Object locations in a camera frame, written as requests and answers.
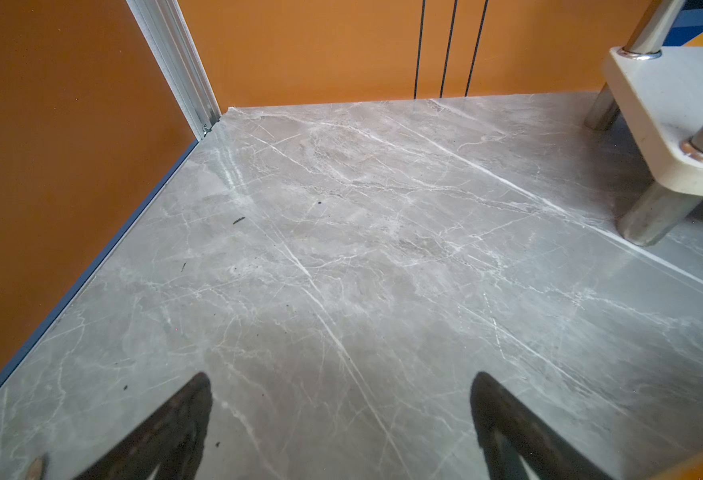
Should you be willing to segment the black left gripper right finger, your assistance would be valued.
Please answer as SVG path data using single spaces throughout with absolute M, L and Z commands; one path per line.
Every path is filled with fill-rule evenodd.
M 491 374 L 471 384 L 471 417 L 491 479 L 607 479 Z

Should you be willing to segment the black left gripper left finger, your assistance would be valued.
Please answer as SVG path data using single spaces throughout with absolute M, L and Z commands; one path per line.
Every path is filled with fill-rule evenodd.
M 211 384 L 199 372 L 79 479 L 193 479 L 203 458 Z

